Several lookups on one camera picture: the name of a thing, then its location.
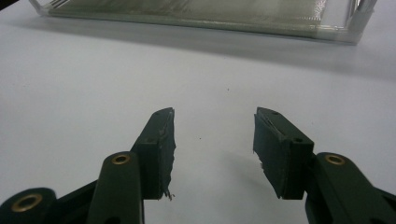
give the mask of tabletop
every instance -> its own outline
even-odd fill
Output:
[[[396,194],[396,2],[378,1],[358,46],[274,35],[0,11],[0,201],[58,197],[129,150],[150,115],[175,109],[173,201],[146,223],[307,223],[253,154],[254,113],[282,113],[314,152],[353,160]]]

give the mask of bolt hole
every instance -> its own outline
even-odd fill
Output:
[[[116,157],[114,157],[111,161],[116,164],[116,165],[120,165],[120,164],[124,164],[126,162],[128,162],[131,158],[128,155],[118,155]]]
[[[344,165],[346,163],[346,161],[343,158],[336,155],[327,155],[326,161],[334,165]]]
[[[25,212],[36,207],[42,200],[41,194],[29,194],[12,204],[11,210],[14,212]]]
[[[117,157],[117,158],[116,158],[116,161],[117,161],[117,162],[126,161],[126,157],[124,157],[124,156]]]
[[[121,219],[119,217],[110,217],[106,220],[105,224],[120,224]]]

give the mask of white table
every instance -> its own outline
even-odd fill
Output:
[[[307,223],[252,152],[257,106],[352,159],[396,194],[396,2],[379,1],[357,47],[270,35],[0,12],[0,202],[61,197],[129,150],[151,113],[176,110],[169,202],[150,223]]]

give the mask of white surface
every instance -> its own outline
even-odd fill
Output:
[[[379,1],[357,47],[114,21],[0,12],[0,201],[33,187],[63,196],[129,150],[151,113],[176,110],[169,202],[153,223],[307,223],[278,200],[252,153],[257,106],[352,159],[396,193],[395,1]]]

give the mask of transparent bin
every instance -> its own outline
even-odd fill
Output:
[[[30,0],[43,16],[132,21],[357,44],[376,0]]]

